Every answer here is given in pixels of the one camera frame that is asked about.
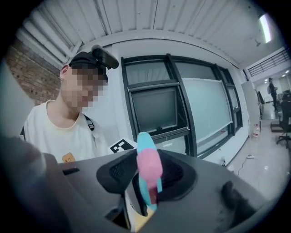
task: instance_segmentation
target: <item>baseball cap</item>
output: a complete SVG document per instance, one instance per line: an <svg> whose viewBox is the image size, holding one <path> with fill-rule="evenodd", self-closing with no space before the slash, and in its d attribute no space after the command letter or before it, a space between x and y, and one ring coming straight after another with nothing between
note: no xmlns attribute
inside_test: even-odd
<svg viewBox="0 0 291 233"><path fill-rule="evenodd" d="M104 81L108 82L108 77L106 75L106 67L96 60L96 58L87 52L80 52L73 57L69 66L72 69L97 69L98 73L104 76Z"/></svg>

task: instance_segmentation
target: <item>black chair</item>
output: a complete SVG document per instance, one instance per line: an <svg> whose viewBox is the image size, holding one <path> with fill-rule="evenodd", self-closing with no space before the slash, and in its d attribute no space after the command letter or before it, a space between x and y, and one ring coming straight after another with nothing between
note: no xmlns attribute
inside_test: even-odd
<svg viewBox="0 0 291 233"><path fill-rule="evenodd" d="M291 117L291 94L284 94L282 98L281 108L283 113L283 119L279 119L279 125L284 130L283 135L279 136L279 140L276 142L277 144L281 141L286 141L286 148L289 148L289 141L291 141L288 132L290 132L289 127L289 118Z"/></svg>

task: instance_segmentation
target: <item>fluorescent light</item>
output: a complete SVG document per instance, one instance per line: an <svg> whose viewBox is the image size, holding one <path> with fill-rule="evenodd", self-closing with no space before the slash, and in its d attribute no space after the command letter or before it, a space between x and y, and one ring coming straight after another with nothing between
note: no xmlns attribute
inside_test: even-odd
<svg viewBox="0 0 291 233"><path fill-rule="evenodd" d="M265 35L265 41L266 41L266 43L268 43L269 41L271 41L271 34L270 34L270 29L269 29L269 25L268 25L268 22L267 22L266 14L264 14L260 18L260 22L261 22L262 27L263 27L263 31L264 31L264 35Z"/></svg>

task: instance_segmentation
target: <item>corrugated metal ceiling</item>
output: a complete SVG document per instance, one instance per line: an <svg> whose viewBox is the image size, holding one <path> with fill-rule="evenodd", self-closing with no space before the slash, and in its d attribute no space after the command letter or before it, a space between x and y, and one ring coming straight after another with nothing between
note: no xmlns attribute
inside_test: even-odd
<svg viewBox="0 0 291 233"><path fill-rule="evenodd" d="M68 48L130 30L164 30L201 40L238 64L278 49L264 45L258 12L247 0L46 0L37 11Z"/></svg>

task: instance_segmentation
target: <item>standing person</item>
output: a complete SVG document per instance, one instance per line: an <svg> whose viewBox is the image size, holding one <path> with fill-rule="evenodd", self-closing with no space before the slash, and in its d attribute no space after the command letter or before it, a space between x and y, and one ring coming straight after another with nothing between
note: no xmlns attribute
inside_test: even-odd
<svg viewBox="0 0 291 233"><path fill-rule="evenodd" d="M58 163L106 155L102 129L81 112L107 85L105 66L91 53L81 52L62 67L60 79L57 99L35 106L21 135L41 152L54 155Z"/></svg>
<svg viewBox="0 0 291 233"><path fill-rule="evenodd" d="M277 92L276 90L278 90L278 87L274 87L274 84L273 84L273 79L270 77L269 78L269 94L271 94L272 98L273 98L273 105L274 105L274 108L275 108L275 111L278 111L277 110Z"/></svg>

